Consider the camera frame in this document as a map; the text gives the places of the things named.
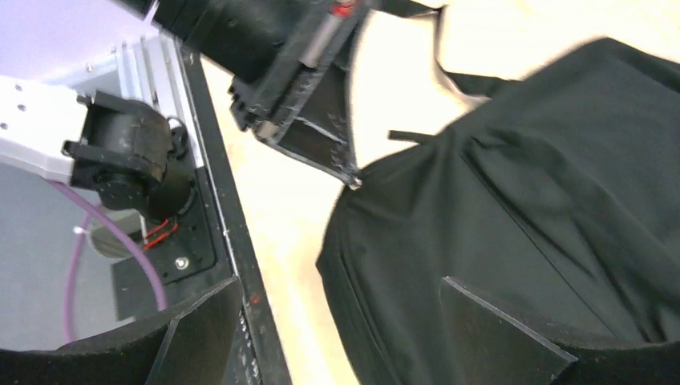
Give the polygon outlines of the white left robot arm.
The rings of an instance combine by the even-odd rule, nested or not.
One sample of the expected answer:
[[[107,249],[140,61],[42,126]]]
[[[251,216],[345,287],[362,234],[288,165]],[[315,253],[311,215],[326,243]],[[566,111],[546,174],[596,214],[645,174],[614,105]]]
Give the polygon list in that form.
[[[128,1],[233,75],[231,112],[263,144],[341,180],[361,182],[346,73],[364,1]],[[108,209],[162,221],[192,199],[180,133],[150,103],[1,79],[1,161],[91,190]]]

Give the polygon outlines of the black student backpack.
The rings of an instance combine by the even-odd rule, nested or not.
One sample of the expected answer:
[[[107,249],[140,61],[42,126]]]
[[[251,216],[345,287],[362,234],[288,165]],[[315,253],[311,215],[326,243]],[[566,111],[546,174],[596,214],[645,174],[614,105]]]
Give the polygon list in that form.
[[[568,53],[345,189],[317,268],[361,384],[466,384],[443,278],[624,342],[679,343],[679,65]]]

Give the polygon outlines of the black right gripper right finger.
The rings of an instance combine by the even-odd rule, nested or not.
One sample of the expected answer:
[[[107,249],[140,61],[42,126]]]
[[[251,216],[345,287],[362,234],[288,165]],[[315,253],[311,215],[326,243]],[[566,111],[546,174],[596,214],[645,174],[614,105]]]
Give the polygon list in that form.
[[[528,314],[453,277],[440,303],[466,384],[677,384],[679,343],[624,342]]]

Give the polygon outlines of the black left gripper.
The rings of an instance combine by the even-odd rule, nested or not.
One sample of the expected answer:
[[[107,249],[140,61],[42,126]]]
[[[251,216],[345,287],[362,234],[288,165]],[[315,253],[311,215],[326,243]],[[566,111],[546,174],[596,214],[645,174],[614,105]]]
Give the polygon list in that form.
[[[123,1],[132,14],[233,74],[241,130],[360,188],[349,50],[366,1]]]

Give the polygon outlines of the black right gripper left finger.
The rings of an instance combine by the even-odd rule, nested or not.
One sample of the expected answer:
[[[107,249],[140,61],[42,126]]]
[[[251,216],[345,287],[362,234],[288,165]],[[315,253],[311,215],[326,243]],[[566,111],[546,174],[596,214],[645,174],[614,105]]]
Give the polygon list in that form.
[[[219,384],[242,288],[230,278],[195,298],[54,351],[1,351],[3,384]]]

